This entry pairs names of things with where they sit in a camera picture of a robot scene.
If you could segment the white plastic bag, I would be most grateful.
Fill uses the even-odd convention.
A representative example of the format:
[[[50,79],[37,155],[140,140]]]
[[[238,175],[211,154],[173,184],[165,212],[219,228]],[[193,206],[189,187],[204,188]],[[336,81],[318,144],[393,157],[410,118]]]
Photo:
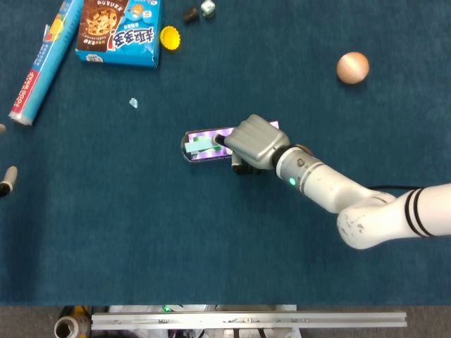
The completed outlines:
[[[203,312],[209,311],[210,305],[207,304],[188,304],[188,305],[115,305],[110,306],[109,313],[148,313],[148,312]]]

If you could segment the blue foil roll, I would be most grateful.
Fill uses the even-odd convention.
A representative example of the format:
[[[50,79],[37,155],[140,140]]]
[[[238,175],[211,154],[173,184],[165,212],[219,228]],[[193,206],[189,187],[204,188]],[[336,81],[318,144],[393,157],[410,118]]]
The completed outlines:
[[[46,26],[42,45],[8,114],[10,119],[33,124],[79,25],[82,7],[83,0],[64,0],[53,23]]]

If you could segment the purple toothpaste box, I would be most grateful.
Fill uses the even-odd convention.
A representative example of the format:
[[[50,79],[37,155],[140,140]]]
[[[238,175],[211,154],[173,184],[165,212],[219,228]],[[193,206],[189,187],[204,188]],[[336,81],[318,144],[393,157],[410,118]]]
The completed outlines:
[[[215,159],[232,158],[232,151],[228,148],[225,148],[224,146],[221,146],[220,144],[218,144],[218,146],[215,149],[208,149],[206,151],[193,152],[189,154],[185,151],[185,143],[192,140],[196,140],[197,138],[200,137],[212,138],[216,134],[220,134],[226,137],[233,131],[234,128],[235,127],[229,127],[223,129],[201,130],[186,133],[181,143],[181,149],[184,157],[187,159],[187,161],[191,163],[212,161]]]

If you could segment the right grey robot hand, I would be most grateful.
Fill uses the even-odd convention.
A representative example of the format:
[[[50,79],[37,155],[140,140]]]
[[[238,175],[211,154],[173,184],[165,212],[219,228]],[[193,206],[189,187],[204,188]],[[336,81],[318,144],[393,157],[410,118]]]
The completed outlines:
[[[226,137],[216,134],[212,142],[232,151],[232,169],[238,175],[274,169],[273,155],[290,145],[282,130],[257,114],[251,114]]]

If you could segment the blue cookie box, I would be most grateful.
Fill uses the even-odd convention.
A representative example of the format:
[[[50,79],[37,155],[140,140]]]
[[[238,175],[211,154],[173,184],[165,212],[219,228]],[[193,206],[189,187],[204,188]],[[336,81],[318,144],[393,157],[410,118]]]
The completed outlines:
[[[155,68],[162,0],[84,0],[76,54],[81,61]]]

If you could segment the yellow bottle cap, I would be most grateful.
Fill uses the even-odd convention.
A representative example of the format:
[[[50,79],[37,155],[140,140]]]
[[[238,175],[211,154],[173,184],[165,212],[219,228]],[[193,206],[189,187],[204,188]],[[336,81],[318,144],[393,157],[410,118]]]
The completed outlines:
[[[165,26],[161,30],[159,38],[161,45],[169,51],[174,52],[180,47],[181,37],[176,27],[171,25]]]

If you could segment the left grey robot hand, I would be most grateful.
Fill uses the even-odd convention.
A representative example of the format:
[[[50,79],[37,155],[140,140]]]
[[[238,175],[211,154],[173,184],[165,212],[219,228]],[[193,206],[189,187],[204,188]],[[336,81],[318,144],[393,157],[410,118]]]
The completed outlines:
[[[0,181],[0,199],[13,191],[17,177],[18,169],[14,165],[10,166],[6,170],[4,178]]]

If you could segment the aluminium profile rail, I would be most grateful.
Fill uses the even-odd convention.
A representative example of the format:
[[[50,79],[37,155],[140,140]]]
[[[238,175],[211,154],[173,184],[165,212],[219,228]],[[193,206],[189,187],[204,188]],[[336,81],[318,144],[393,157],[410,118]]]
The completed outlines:
[[[96,313],[93,330],[201,330],[406,327],[405,312]]]

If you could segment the brown tape roll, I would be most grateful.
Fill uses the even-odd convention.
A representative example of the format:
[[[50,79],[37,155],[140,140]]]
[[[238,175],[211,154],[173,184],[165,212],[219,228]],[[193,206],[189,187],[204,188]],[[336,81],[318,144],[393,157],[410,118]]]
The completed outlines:
[[[67,315],[59,318],[54,325],[55,338],[87,338],[90,320],[83,315]]]

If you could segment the tan wooden ball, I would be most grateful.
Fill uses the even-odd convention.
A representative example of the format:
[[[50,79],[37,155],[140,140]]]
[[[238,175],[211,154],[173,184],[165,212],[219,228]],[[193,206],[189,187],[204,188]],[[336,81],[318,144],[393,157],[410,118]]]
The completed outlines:
[[[344,54],[337,63],[338,78],[347,85],[363,82],[369,75],[370,64],[364,54],[351,51]]]

